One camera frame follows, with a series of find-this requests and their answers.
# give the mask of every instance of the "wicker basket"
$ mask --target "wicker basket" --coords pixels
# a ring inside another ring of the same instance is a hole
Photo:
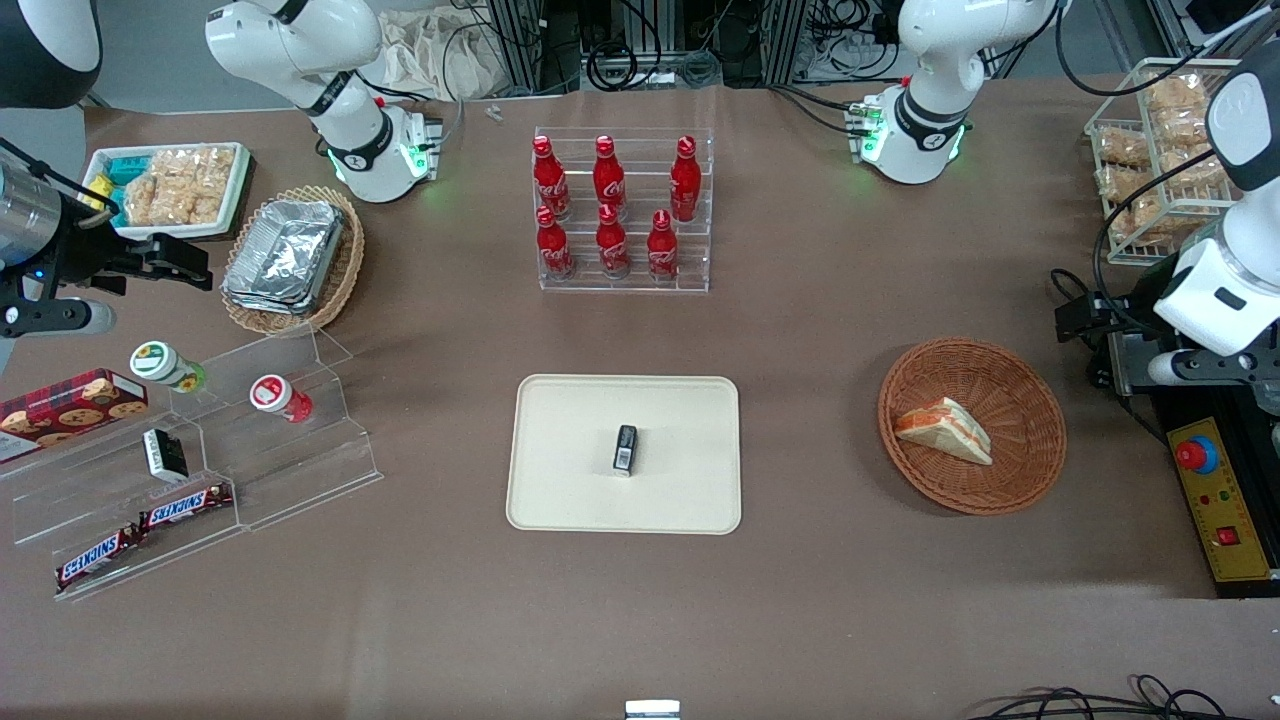
[[[991,436],[992,464],[977,465],[893,436],[893,420],[950,397]],[[972,515],[1021,510],[1057,482],[1066,459],[1062,410],[1044,380],[1012,352],[951,337],[897,359],[881,387],[879,433],[890,457],[922,493]]]
[[[306,186],[287,190],[268,202],[275,200],[325,201],[340,208],[346,214],[342,236],[338,238],[340,245],[334,252],[333,263],[329,265],[329,275],[325,278],[324,287],[320,291],[320,300],[316,309],[310,315],[287,315],[283,313],[250,310],[233,304],[227,295],[223,295],[223,305],[227,306],[227,311],[236,320],[236,324],[247,331],[274,334],[307,322],[316,328],[323,328],[338,316],[347,300],[351,299],[351,292],[356,288],[356,275],[360,274],[360,264],[365,259],[365,228],[361,227],[360,217],[356,215],[356,209],[351,205],[351,201],[343,197],[342,193],[328,187]],[[253,214],[241,227],[241,232],[236,237],[236,245],[232,246],[230,255],[227,258],[228,269],[236,261],[241,247],[244,247],[244,236],[248,234],[250,227],[253,225],[253,220],[262,213],[268,202],[253,210]]]

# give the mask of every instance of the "brown table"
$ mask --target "brown table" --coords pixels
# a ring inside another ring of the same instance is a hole
[[[1075,142],[1094,100],[1065,82],[991,83],[963,155],[924,187],[851,165],[837,133],[764,91],[500,105],[502,124],[471,108],[438,182],[360,205],[369,254],[330,328],[356,354],[348,401],[387,478],[81,603],[52,602],[47,555],[0,542],[0,707],[559,720],[671,696],[691,719],[905,720],[1032,685],[1128,697],[1126,674],[1146,671],[1271,712],[1276,605],[1207,600],[1167,451],[1085,384],[1083,346],[1053,341],[1046,272],[1084,274],[1098,222]],[[543,295],[534,126],[712,113],[710,295]],[[91,146],[244,142],[251,206],[335,184],[301,113],[88,122]],[[225,243],[211,251],[220,264]],[[19,343],[4,396],[123,366],[151,337],[197,359],[253,340],[218,293],[133,282],[115,305],[108,336]],[[879,445],[884,372],[945,334],[1016,351],[1062,404],[1066,469],[1024,512],[943,511]],[[516,386],[545,372],[737,383],[739,529],[508,525]]]

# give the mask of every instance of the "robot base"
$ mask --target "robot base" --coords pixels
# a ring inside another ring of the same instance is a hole
[[[392,142],[367,170],[351,170],[329,154],[329,160],[351,192],[366,202],[390,202],[420,182],[435,179],[440,164],[440,122],[388,105]]]
[[[850,137],[849,149],[855,161],[873,165],[892,181],[922,184],[941,176],[947,163],[960,152],[964,128],[950,140],[940,133],[938,140],[943,142],[936,150],[920,150],[895,114],[893,108],[902,91],[902,86],[893,86],[879,95],[868,95],[861,105],[845,110],[845,127],[851,132],[869,132]]]

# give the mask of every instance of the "coca-cola bottle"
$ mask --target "coca-cola bottle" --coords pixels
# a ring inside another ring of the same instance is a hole
[[[653,229],[649,231],[649,274],[655,281],[676,278],[676,231],[671,229],[671,213],[666,210],[653,214]]]
[[[631,273],[627,258],[627,232],[618,224],[616,205],[600,205],[600,227],[595,229],[595,243],[600,246],[600,264],[604,277],[621,281]]]
[[[545,135],[534,138],[534,182],[538,183],[538,196],[552,209],[557,218],[568,214],[568,183],[564,167],[552,152],[552,141]]]
[[[703,169],[698,167],[698,143],[686,135],[676,142],[676,163],[671,167],[671,213],[676,222],[687,223],[698,211],[698,193],[703,190]]]
[[[626,178],[622,164],[613,156],[613,138],[607,135],[595,138],[595,169],[591,170],[591,179],[595,181],[595,199],[600,205],[613,205],[618,218],[626,218]]]
[[[538,254],[543,258],[547,277],[566,281],[573,277],[573,255],[568,251],[564,228],[556,222],[556,213],[543,205],[538,209]]]

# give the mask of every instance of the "acrylic bottle rack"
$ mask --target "acrylic bottle rack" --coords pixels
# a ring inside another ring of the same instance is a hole
[[[14,488],[14,542],[51,553],[52,592],[52,569],[137,523],[140,512],[230,483],[234,505],[156,528],[55,596],[79,600],[380,479],[369,433],[347,414],[334,370],[349,357],[324,331],[300,325],[201,363],[207,380],[196,393],[150,386],[151,414],[5,468],[0,482]],[[268,373],[311,397],[307,421],[292,424],[252,407],[248,388]],[[148,474],[142,433],[151,428],[182,442],[187,482],[169,484]]]
[[[535,135],[550,138],[556,156],[564,165],[570,193],[570,215],[561,220],[568,236],[570,252],[577,270],[566,281],[548,277],[535,250],[538,281],[553,292],[708,292],[712,277],[712,178],[716,168],[716,143],[710,128],[554,128],[540,127]],[[627,213],[622,227],[627,231],[627,255],[631,273],[618,281],[609,279],[600,265],[595,245],[596,214],[595,138],[613,137],[614,155],[626,172]],[[649,275],[646,241],[658,209],[671,209],[671,165],[676,160],[676,141],[690,135],[698,143],[698,164],[703,170],[698,210],[689,223],[673,223],[677,238],[678,273],[675,279],[657,281]],[[541,204],[538,186],[532,184],[534,210]],[[530,213],[530,228],[536,236],[538,224]]]

